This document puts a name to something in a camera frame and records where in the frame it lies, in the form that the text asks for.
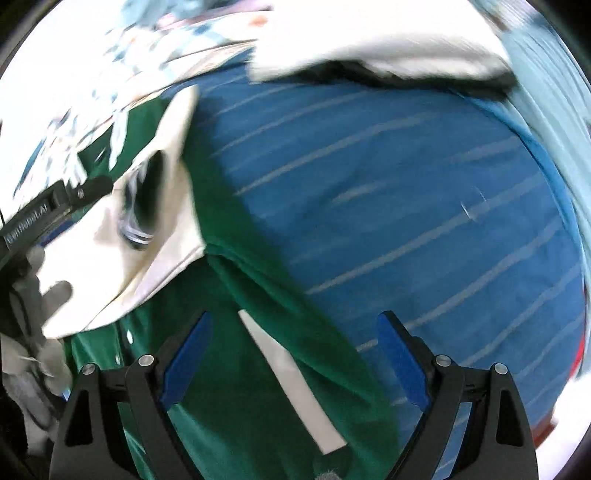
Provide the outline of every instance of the white stripe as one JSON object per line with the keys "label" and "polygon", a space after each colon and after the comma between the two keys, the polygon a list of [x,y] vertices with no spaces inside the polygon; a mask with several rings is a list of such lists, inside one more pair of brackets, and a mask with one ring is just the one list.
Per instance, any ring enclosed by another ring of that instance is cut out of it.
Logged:
{"label": "white stripe", "polygon": [[530,363],[527,367],[525,367],[517,375],[513,376],[515,381],[522,380],[527,375],[529,375],[533,370],[538,368],[538,366],[540,365],[540,363],[542,363],[542,360],[546,357],[546,355],[548,355],[548,353],[550,353],[550,351],[556,345],[558,345],[561,340],[563,340],[564,338],[571,335],[576,330],[576,328],[579,325],[581,325],[581,323],[583,323],[584,318],[585,318],[585,312],[583,312],[581,315],[579,315],[576,318],[576,320],[573,320],[572,322],[566,324],[566,326],[561,331],[559,331],[559,333],[556,334],[556,336],[553,337],[551,341],[548,342],[548,344],[542,349],[542,351],[540,352],[538,357],[532,363]]}
{"label": "white stripe", "polygon": [[334,153],[336,151],[342,150],[343,148],[350,147],[351,145],[355,145],[363,140],[367,140],[369,138],[375,137],[383,132],[388,132],[392,130],[398,130],[400,128],[408,128],[413,127],[415,125],[419,125],[423,122],[427,122],[432,120],[436,117],[433,113],[420,113],[417,115],[409,116],[406,118],[398,118],[396,120],[391,120],[389,122],[384,122],[381,124],[373,125],[369,128],[366,128],[362,132],[358,134],[349,135],[348,137],[341,138],[337,142],[328,145],[327,147],[319,148],[311,153],[304,155],[303,157],[298,158],[290,163],[283,165],[280,168],[276,168],[272,172],[269,172],[266,175],[263,175],[261,178],[253,181],[250,185],[246,185],[245,187],[238,190],[234,195],[240,196],[250,190],[253,190],[265,183],[270,182],[271,180],[280,177],[284,173],[287,173],[291,170],[295,170],[307,163],[310,163],[314,160],[318,160],[319,158],[325,157]]}
{"label": "white stripe", "polygon": [[365,343],[362,343],[361,345],[358,345],[355,347],[355,349],[361,353],[361,352],[365,352],[366,350],[369,350],[373,347],[375,347],[378,344],[378,339],[374,338],[372,340],[369,340]]}
{"label": "white stripe", "polygon": [[320,102],[320,103],[315,103],[314,105],[310,105],[306,108],[298,110],[296,113],[291,113],[289,115],[281,117],[279,120],[275,120],[274,122],[270,122],[266,125],[263,125],[262,127],[259,127],[256,130],[253,130],[252,132],[247,133],[246,135],[243,135],[240,138],[237,138],[236,140],[232,140],[230,143],[224,145],[219,150],[216,150],[215,152],[213,152],[212,157],[219,155],[220,153],[222,153],[224,150],[227,150],[228,148],[235,147],[236,145],[241,144],[242,142],[245,142],[249,138],[255,137],[267,130],[270,130],[271,128],[275,128],[275,127],[278,127],[279,125],[291,122],[292,120],[295,120],[296,118],[306,115],[307,113],[319,111],[324,108],[328,108],[330,106],[340,105],[341,103],[349,102],[351,100],[354,100],[354,99],[357,99],[357,98],[360,98],[360,97],[363,97],[366,95],[368,95],[368,92],[350,93],[348,95],[343,95],[342,97],[333,98],[333,99],[327,100],[325,102]]}
{"label": "white stripe", "polygon": [[408,399],[406,397],[400,397],[400,398],[397,398],[396,400],[390,402],[390,405],[392,407],[399,407],[400,405],[404,405],[407,401],[408,401]]}
{"label": "white stripe", "polygon": [[290,353],[265,332],[246,310],[239,311],[238,315],[322,454],[326,455],[347,445],[322,410],[322,406],[316,400]]}
{"label": "white stripe", "polygon": [[527,403],[526,407],[531,407],[535,402],[537,402],[541,398],[542,395],[544,395],[548,390],[553,388],[554,384],[556,384],[557,382],[563,381],[564,383],[566,383],[569,379],[569,373],[571,368],[572,367],[568,367],[565,371],[558,374],[556,377],[554,377],[552,380],[546,383],[546,386],[542,388],[542,390],[540,390],[538,394]]}
{"label": "white stripe", "polygon": [[[339,202],[336,201],[337,198],[335,198],[331,201],[332,205],[339,204]],[[433,202],[431,200],[429,200],[426,205],[421,205],[421,203],[413,203],[411,205],[401,206],[400,208],[396,209],[395,212],[392,212],[392,215],[389,216],[388,218],[382,217],[382,218],[380,218],[379,222],[374,222],[372,224],[371,228],[375,231],[377,231],[379,228],[386,228],[388,226],[391,226],[396,221],[401,220],[409,215],[416,215],[417,213],[421,213],[421,211],[423,211],[425,209],[425,207],[431,207],[432,204],[433,204]],[[283,210],[285,210],[284,207],[282,207],[282,209],[280,209],[280,210],[276,210],[273,213],[273,215],[278,215]],[[359,236],[360,236],[360,234],[353,234],[351,236],[338,237],[337,239],[334,239],[328,243],[321,244],[317,247],[313,247],[309,250],[306,250],[303,253],[298,254],[296,257],[289,260],[289,264],[290,265],[297,265],[298,263],[303,262],[303,261],[313,260],[315,257],[319,257],[320,255],[324,255],[325,253],[331,251],[334,248],[342,247],[345,245],[350,245],[353,242],[358,241]],[[363,310],[359,313],[372,312],[372,311],[373,310],[369,309],[369,310]]]}
{"label": "white stripe", "polygon": [[[481,213],[490,212],[491,210],[505,205],[507,203],[511,203],[513,200],[520,198],[521,196],[525,195],[526,193],[534,190],[535,188],[544,184],[544,177],[541,174],[533,175],[521,183],[511,187],[504,192],[501,192],[496,197],[486,200],[482,203],[479,203],[473,208],[470,208],[469,211],[473,214],[479,215]],[[393,262],[397,258],[400,258],[406,255],[409,252],[412,252],[423,245],[427,245],[429,242],[436,240],[442,235],[445,235],[460,225],[464,225],[465,223],[470,222],[470,219],[466,217],[466,214],[462,211],[459,215],[456,215],[450,218],[447,222],[442,223],[438,227],[434,228],[433,230],[429,230],[428,232],[422,233],[415,239],[411,240],[409,243],[404,244],[403,246],[388,252],[381,257],[374,258],[372,261],[367,262],[364,265],[356,267],[348,272],[345,272],[337,277],[327,280],[320,285],[316,285],[309,290],[306,291],[308,295],[314,295],[316,293],[320,293],[322,291],[328,290],[331,287],[336,285],[341,285],[343,283],[348,282],[349,280],[353,280],[354,278],[365,275],[377,268],[381,268],[384,265]]]}
{"label": "white stripe", "polygon": [[523,142],[519,137],[513,136],[505,140],[500,140],[486,145],[481,145],[480,147],[472,148],[467,152],[454,155],[448,161],[455,163],[481,160],[492,155],[515,150],[518,147],[523,147]]}
{"label": "white stripe", "polygon": [[333,205],[342,205],[343,203],[346,203],[350,200],[357,199],[359,197],[362,197],[363,195],[373,193],[376,190],[381,190],[384,187],[387,187],[387,185],[388,182],[384,180],[358,185],[356,187],[353,187],[352,189],[346,190],[345,192],[338,194],[330,202]]}
{"label": "white stripe", "polygon": [[235,76],[234,78],[231,78],[229,80],[226,80],[225,82],[217,83],[215,85],[212,85],[211,87],[207,87],[203,91],[203,93],[201,94],[201,97],[204,97],[205,95],[207,95],[208,93],[214,91],[218,87],[221,87],[221,86],[224,86],[224,85],[229,85],[230,83],[237,82],[238,80],[242,80],[243,78],[246,78],[246,74],[238,75],[238,76]]}
{"label": "white stripe", "polygon": [[515,320],[511,322],[511,324],[505,328],[499,335],[497,335],[492,342],[487,344],[484,348],[478,350],[476,353],[472,354],[468,358],[466,358],[463,362],[460,362],[461,365],[464,367],[469,367],[473,365],[476,361],[480,360],[481,358],[487,356],[491,353],[495,348],[497,348],[517,327],[523,324],[527,319],[529,319],[534,313],[536,313],[547,301],[555,299],[565,288],[566,286],[573,281],[574,278],[577,277],[578,274],[581,272],[581,267],[577,263],[573,268],[571,268],[566,274],[558,280],[558,282],[544,290],[538,298],[536,298],[533,303],[528,306],[523,312],[521,312]]}
{"label": "white stripe", "polygon": [[243,105],[246,105],[247,103],[252,102],[253,100],[256,100],[258,98],[262,98],[262,97],[266,97],[268,95],[272,95],[273,93],[278,93],[278,92],[283,92],[284,90],[291,90],[293,88],[296,88],[297,86],[299,86],[298,84],[294,84],[294,85],[283,85],[280,87],[276,87],[276,88],[272,88],[271,90],[266,90],[264,92],[260,92],[260,93],[256,93],[248,98],[245,98],[244,100],[240,100],[237,103],[234,103],[234,105],[231,105],[229,107],[226,107],[222,110],[220,110],[219,112],[214,113],[212,116],[210,116],[209,118],[205,119],[204,121],[202,121],[201,123],[199,123],[197,126],[200,127],[202,125],[205,125],[206,123],[214,120],[215,118],[217,118],[220,115],[223,115],[224,113],[228,113],[231,112],[232,110],[235,110],[236,108],[239,108]]}
{"label": "white stripe", "polygon": [[535,237],[529,244],[518,248],[514,252],[507,255],[500,262],[498,262],[493,268],[480,276],[476,281],[468,285],[462,291],[456,293],[453,297],[447,299],[444,303],[431,310],[430,312],[421,315],[419,318],[412,320],[411,322],[405,323],[404,326],[407,330],[423,325],[430,322],[444,313],[453,310],[455,307],[463,303],[465,300],[470,298],[476,292],[482,290],[491,281],[496,279],[499,275],[506,272],[513,265],[525,260],[532,256],[536,250],[548,243],[554,237],[554,234],[562,227],[562,220],[560,217],[555,218],[550,222],[541,233]]}

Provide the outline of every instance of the white cloth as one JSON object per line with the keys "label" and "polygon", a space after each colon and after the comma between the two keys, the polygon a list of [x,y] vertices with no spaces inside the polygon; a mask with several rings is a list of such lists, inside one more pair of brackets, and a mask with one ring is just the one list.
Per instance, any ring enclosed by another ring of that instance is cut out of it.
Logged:
{"label": "white cloth", "polygon": [[488,80],[508,55],[468,0],[284,0],[249,65],[263,82],[327,60],[356,60],[383,76]]}
{"label": "white cloth", "polygon": [[[115,182],[113,193],[46,247],[46,260],[38,273],[41,290],[58,280],[72,285],[70,301],[44,325],[46,337],[60,338],[117,321],[203,256],[205,242],[194,211],[190,177],[180,161],[197,97],[197,86],[177,93],[154,139]],[[117,229],[125,182],[158,150],[165,158],[158,226],[149,246],[137,251]]]}

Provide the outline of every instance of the blue gripper pad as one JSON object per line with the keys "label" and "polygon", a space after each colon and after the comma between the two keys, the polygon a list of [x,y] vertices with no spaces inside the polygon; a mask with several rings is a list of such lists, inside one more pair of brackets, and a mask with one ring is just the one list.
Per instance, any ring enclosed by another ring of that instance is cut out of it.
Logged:
{"label": "blue gripper pad", "polygon": [[160,403],[165,410],[183,399],[211,336],[212,316],[205,312],[164,373]]}
{"label": "blue gripper pad", "polygon": [[431,400],[427,394],[427,378],[402,337],[386,315],[378,316],[378,343],[392,363],[408,401],[426,411]]}

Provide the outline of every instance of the white fabric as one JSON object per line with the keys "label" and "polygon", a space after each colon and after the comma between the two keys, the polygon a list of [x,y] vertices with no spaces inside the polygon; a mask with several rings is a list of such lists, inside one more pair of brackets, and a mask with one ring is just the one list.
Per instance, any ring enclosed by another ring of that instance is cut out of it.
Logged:
{"label": "white fabric", "polygon": [[[58,280],[68,281],[73,290],[70,301],[44,325],[46,337],[60,338],[115,322],[203,256],[205,242],[194,211],[190,177],[180,161],[197,97],[197,86],[176,94],[154,139],[115,182],[113,193],[46,247],[46,260],[38,273],[41,290]],[[148,248],[137,251],[118,234],[124,186],[158,150],[165,158],[158,227]]]}
{"label": "white fabric", "polygon": [[127,136],[127,122],[129,120],[129,108],[124,108],[113,116],[113,130],[111,133],[111,156],[109,157],[109,171],[117,165],[117,158],[123,152],[125,138]]}
{"label": "white fabric", "polygon": [[357,60],[403,79],[486,80],[511,71],[468,0],[283,0],[256,42],[249,75],[262,82],[326,60]]}
{"label": "white fabric", "polygon": [[322,454],[326,455],[347,445],[322,410],[291,354],[263,330],[246,310],[239,311],[238,315]]}

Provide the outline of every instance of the clothing pile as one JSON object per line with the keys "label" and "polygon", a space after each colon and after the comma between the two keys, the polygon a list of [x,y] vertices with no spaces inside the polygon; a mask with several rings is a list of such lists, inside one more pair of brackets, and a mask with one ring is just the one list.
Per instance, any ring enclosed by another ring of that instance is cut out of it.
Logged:
{"label": "clothing pile", "polygon": [[73,286],[43,330],[71,370],[129,365],[211,312],[169,412],[205,478],[385,478],[420,412],[379,348],[383,310],[461,365],[502,361],[545,417],[591,280],[591,94],[553,30],[467,0],[160,3],[126,3],[96,87],[15,189],[18,207],[58,179],[115,182],[38,274]]}

